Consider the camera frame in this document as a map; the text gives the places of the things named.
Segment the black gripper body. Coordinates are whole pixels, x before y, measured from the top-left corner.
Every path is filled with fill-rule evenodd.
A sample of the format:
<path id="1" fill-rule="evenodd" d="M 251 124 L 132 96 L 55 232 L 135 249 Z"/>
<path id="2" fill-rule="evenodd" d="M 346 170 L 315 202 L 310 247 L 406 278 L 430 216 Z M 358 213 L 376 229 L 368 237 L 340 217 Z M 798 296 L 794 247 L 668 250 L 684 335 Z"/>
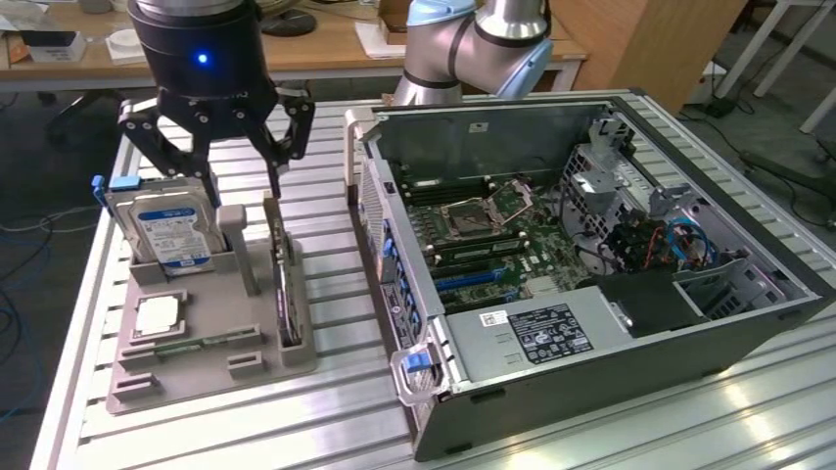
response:
<path id="1" fill-rule="evenodd" d="M 159 88 L 162 115 L 184 129 L 263 124 L 279 102 L 254 1 L 131 1 L 128 13 Z"/>

